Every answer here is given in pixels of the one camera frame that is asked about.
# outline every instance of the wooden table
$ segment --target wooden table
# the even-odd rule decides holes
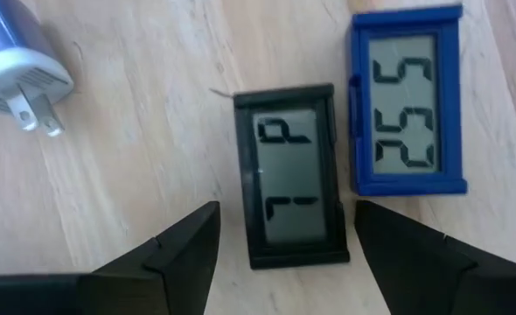
[[[355,11],[429,0],[27,0],[77,88],[66,133],[0,116],[0,273],[93,270],[208,200],[207,314],[388,314],[352,228],[344,35]],[[463,197],[376,201],[516,262],[516,0],[461,22]],[[254,272],[227,94],[333,82],[350,264]]]

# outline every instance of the wall charger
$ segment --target wall charger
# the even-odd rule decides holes
[[[73,90],[73,80],[18,0],[0,0],[0,112],[13,114],[23,130],[39,126],[55,137],[63,126],[52,105]]]

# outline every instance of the black plastic object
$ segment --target black plastic object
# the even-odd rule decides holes
[[[355,227],[393,315],[516,314],[516,263],[369,201]]]
[[[333,93],[334,86],[324,84],[249,92],[234,96],[248,255],[250,267],[253,270],[319,263],[346,263],[350,260],[345,238],[344,211],[338,196],[334,155],[336,129],[332,104]],[[264,217],[267,220],[272,214],[268,211],[264,214],[264,207],[268,207],[262,204],[261,171],[258,165],[253,115],[293,109],[312,109],[316,115],[320,187],[324,196],[323,216],[326,235],[322,241],[300,240],[271,244],[267,242]],[[286,125],[285,128],[287,128],[285,132],[289,134],[289,127]]]
[[[201,315],[219,240],[213,201],[93,273],[0,276],[0,314]]]

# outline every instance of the digital thermometer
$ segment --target digital thermometer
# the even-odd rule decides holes
[[[252,269],[349,262],[333,93],[330,84],[234,96]]]
[[[466,193],[461,16],[455,5],[353,17],[350,147],[357,194]]]

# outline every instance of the digit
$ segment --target digit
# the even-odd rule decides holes
[[[279,126],[282,136],[268,136],[266,126]],[[261,118],[258,121],[258,137],[263,144],[310,144],[307,136],[292,136],[289,132],[289,125],[282,118]]]
[[[373,79],[377,83],[384,84],[398,84],[407,74],[407,66],[421,66],[423,67],[423,76],[425,79],[432,81],[433,74],[431,73],[431,60],[429,58],[404,57],[397,66],[397,76],[382,75],[382,67],[377,60],[373,60]]]
[[[406,66],[422,66],[423,67],[423,76],[425,79],[432,81],[433,75],[431,73],[431,59],[429,58],[416,58],[416,57],[406,57],[404,58],[400,65],[398,66],[398,74],[401,72],[402,79],[404,78],[406,74]]]
[[[318,201],[317,197],[295,197],[293,203],[299,206],[313,205]]]
[[[409,151],[406,144],[404,144],[400,140],[379,140],[375,144],[375,162],[378,162],[382,158],[384,158],[384,147],[389,148],[400,148],[400,159],[407,167],[431,167],[434,163],[435,156],[435,147],[433,144],[430,144],[425,150],[426,160],[410,160],[409,159]]]
[[[400,126],[386,125],[382,122],[382,113],[378,110],[374,110],[374,128],[379,132],[391,132],[400,133],[404,128],[408,126],[408,119],[403,119],[400,115]]]
[[[280,118],[261,118],[258,121],[258,137],[263,144],[285,144],[283,136],[268,136],[266,134],[266,126],[280,126],[283,131],[283,125],[287,123]]]
[[[400,113],[400,122],[403,119],[406,121],[406,125],[408,125],[408,115],[419,115],[423,116],[425,120],[425,127],[428,130],[433,131],[433,110],[429,108],[404,108]]]
[[[374,110],[374,128],[379,132],[400,133],[408,126],[408,116],[419,115],[425,120],[425,127],[433,131],[433,110],[429,108],[410,108],[406,107],[400,112],[400,126],[385,125],[382,122],[382,113]]]
[[[266,198],[266,220],[270,221],[274,217],[274,205],[288,205],[291,203],[289,197],[267,197]]]
[[[391,75],[382,75],[381,72],[381,66],[379,61],[373,60],[373,79],[377,83],[384,83],[384,84],[398,84],[401,82],[400,75],[397,77],[391,76]]]

